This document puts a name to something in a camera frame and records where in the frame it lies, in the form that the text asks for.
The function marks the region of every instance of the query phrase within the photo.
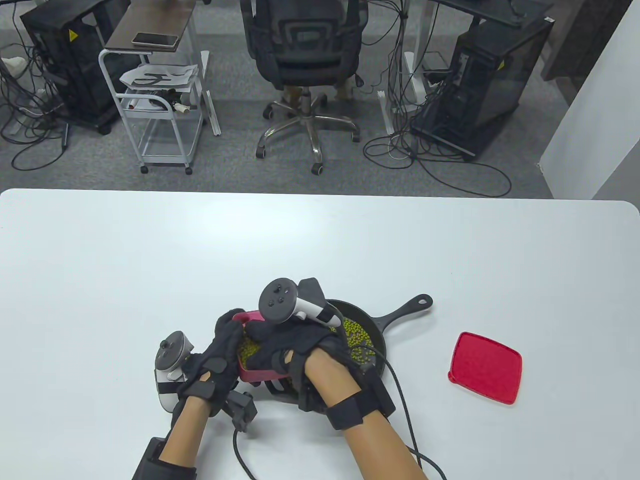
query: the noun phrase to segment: red lid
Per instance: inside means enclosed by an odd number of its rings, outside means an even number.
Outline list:
[[[522,376],[522,357],[494,340],[463,332],[453,351],[449,380],[472,392],[513,404]]]

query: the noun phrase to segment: office chair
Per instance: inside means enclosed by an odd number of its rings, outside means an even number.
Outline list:
[[[311,141],[315,161],[311,172],[320,175],[323,155],[317,128],[332,124],[347,129],[354,142],[360,141],[360,128],[345,116],[319,115],[327,96],[321,93],[312,99],[309,87],[339,85],[356,73],[362,30],[369,20],[367,1],[348,0],[346,14],[340,0],[255,0],[255,15],[251,0],[240,0],[240,8],[247,49],[263,78],[277,90],[285,85],[302,87],[300,108],[284,101],[267,105],[265,119],[273,117],[273,108],[290,118],[262,134],[255,156],[264,159],[270,137],[300,125]]]

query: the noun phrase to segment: computer case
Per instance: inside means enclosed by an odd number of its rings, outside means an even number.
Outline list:
[[[413,132],[477,157],[518,107],[553,24],[549,17],[522,28],[488,20],[460,35],[452,74],[412,120]]]
[[[131,0],[49,0],[21,16],[43,59],[43,75],[56,85],[66,120],[107,134],[118,116],[98,65],[98,54]],[[140,64],[132,55],[112,55],[107,68],[120,92],[120,76]]]

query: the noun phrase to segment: paper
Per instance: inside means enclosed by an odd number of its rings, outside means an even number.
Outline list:
[[[120,81],[132,90],[160,90],[175,88],[188,92],[198,74],[197,65],[144,64],[122,74]]]

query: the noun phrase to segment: white metal cart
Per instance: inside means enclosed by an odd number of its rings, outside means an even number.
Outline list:
[[[130,5],[98,58],[141,173],[148,173],[148,163],[164,163],[183,164],[185,173],[191,175],[191,164],[205,119],[209,119],[214,135],[221,133],[211,93],[204,88],[210,53],[201,51],[198,46],[192,19],[194,7],[195,0],[171,0],[168,4],[142,0]],[[138,32],[176,35],[179,42],[174,49],[137,47],[131,40]],[[116,91],[108,73],[109,55],[137,55],[143,63],[150,63],[154,53],[176,52],[184,42],[188,42],[188,49],[181,49],[180,53],[186,57],[186,65],[198,66],[198,73],[189,84],[193,107],[188,114],[175,112],[169,102],[149,91],[130,88],[123,93]],[[150,100],[162,106],[153,105]],[[146,120],[138,138],[134,135],[132,120]]]

